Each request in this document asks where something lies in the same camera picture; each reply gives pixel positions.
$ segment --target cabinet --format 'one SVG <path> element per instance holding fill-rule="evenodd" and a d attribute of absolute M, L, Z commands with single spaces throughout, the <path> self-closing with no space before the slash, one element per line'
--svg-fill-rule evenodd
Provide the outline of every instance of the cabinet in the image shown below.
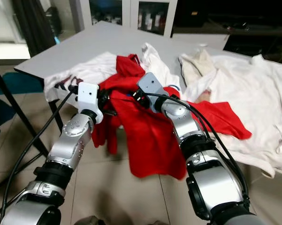
<path fill-rule="evenodd" d="M 130 27 L 170 37 L 177 0 L 131 0 Z"/>
<path fill-rule="evenodd" d="M 130 0 L 79 0 L 84 28 L 103 20 L 130 26 Z"/>
<path fill-rule="evenodd" d="M 170 37 L 177 0 L 79 0 L 88 28 L 104 20 Z"/>
<path fill-rule="evenodd" d="M 201 47 L 211 47 L 214 49 L 223 50 L 228 34 L 176 34 L 172 36 L 173 40 L 184 41 L 196 44 Z"/>

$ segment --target red cloth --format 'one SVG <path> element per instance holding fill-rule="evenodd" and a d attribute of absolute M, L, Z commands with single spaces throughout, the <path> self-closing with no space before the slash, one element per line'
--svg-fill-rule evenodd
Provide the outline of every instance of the red cloth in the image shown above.
<path fill-rule="evenodd" d="M 128 93 L 137 90 L 138 80 L 145 74 L 136 55 L 117 56 L 117 74 L 100 84 L 101 89 L 112 89 L 107 109 L 116 110 L 118 116 L 106 116 L 95 126 L 92 138 L 95 147 L 107 140 L 110 153 L 117 152 L 116 130 L 122 124 L 127 135 L 130 170 L 137 177 L 151 174 L 168 174 L 182 179 L 186 174 L 185 160 L 173 134 L 170 121 L 161 113 L 143 108 Z M 178 92 L 164 88 L 170 95 Z M 249 138 L 238 116 L 227 102 L 199 104 L 190 103 L 212 124 L 216 132 L 233 135 L 239 139 Z"/>

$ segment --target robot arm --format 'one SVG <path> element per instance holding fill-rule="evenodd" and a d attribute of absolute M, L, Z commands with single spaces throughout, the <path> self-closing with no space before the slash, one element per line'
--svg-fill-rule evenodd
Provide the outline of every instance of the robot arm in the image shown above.
<path fill-rule="evenodd" d="M 98 108 L 98 86 L 80 83 L 78 87 L 78 114 L 62 129 L 46 162 L 34 171 L 37 176 L 19 196 L 1 225 L 60 224 L 58 209 L 64 202 L 65 189 L 91 139 L 94 124 L 103 119 Z"/>
<path fill-rule="evenodd" d="M 153 93 L 168 96 L 152 73 L 147 73 L 134 93 L 137 101 L 148 101 L 155 113 L 163 113 L 171 122 L 177 142 L 186 160 L 186 179 L 195 214 L 213 225 L 264 225 L 244 207 L 241 185 L 228 165 L 191 117 L 190 111 L 170 99 L 147 96 Z"/>
<path fill-rule="evenodd" d="M 182 105 L 163 97 L 142 96 L 144 92 L 168 96 L 152 73 L 138 83 L 133 95 L 145 100 L 155 113 L 163 113 L 173 124 L 177 142 L 186 160 L 189 196 L 198 217 L 213 225 L 265 225 L 243 203 L 242 189 L 215 144 L 207 139 L 199 124 Z M 94 124 L 102 121 L 98 108 L 97 85 L 80 83 L 78 111 L 62 129 L 46 162 L 35 170 L 36 179 L 17 199 L 1 225 L 60 224 L 58 207 L 63 204 L 65 189 L 90 141 Z"/>

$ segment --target gray table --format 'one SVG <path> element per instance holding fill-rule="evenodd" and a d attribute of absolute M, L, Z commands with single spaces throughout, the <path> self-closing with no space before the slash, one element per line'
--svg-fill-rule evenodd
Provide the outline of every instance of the gray table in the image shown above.
<path fill-rule="evenodd" d="M 176 75 L 181 74 L 181 67 L 177 57 L 182 53 L 195 53 L 200 48 L 195 44 L 178 42 L 160 35 L 101 21 L 59 45 L 55 45 L 19 64 L 15 67 L 15 70 L 45 79 L 55 73 L 70 69 L 78 63 L 86 62 L 106 51 L 116 55 L 127 56 L 130 53 L 136 53 L 141 56 L 141 46 L 145 42 L 150 43 L 158 51 L 162 61 L 169 67 L 170 72 Z M 211 55 L 225 54 L 248 58 L 231 52 L 212 48 L 206 49 Z M 55 103 L 49 105 L 53 111 L 56 109 Z M 56 121 L 61 129 L 62 121 L 59 115 L 56 117 Z"/>

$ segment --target bottle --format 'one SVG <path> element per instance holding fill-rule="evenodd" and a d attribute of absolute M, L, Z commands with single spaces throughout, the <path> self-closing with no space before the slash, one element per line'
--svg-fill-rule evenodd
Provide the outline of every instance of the bottle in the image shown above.
<path fill-rule="evenodd" d="M 107 14 L 107 15 L 106 15 L 106 17 L 105 17 L 105 21 L 107 21 L 107 22 L 110 22 L 110 23 L 111 23 L 111 22 L 112 22 L 112 18 L 113 18 L 113 17 L 112 17 L 112 15 Z"/>
<path fill-rule="evenodd" d="M 142 27 L 142 11 L 139 12 L 139 17 L 138 17 L 138 21 L 137 21 L 137 27 L 138 28 Z"/>
<path fill-rule="evenodd" d="M 152 18 L 150 18 L 150 19 L 148 20 L 147 30 L 151 30 L 151 28 L 152 28 Z"/>
<path fill-rule="evenodd" d="M 155 16 L 154 26 L 159 27 L 160 26 L 160 14 L 157 14 Z"/>
<path fill-rule="evenodd" d="M 162 12 L 160 15 L 160 27 L 159 27 L 159 30 L 161 31 L 162 35 L 164 34 L 165 26 L 166 26 L 166 16 Z"/>
<path fill-rule="evenodd" d="M 148 25 L 148 21 L 151 18 L 151 13 L 146 13 L 146 17 L 145 17 L 145 25 Z"/>

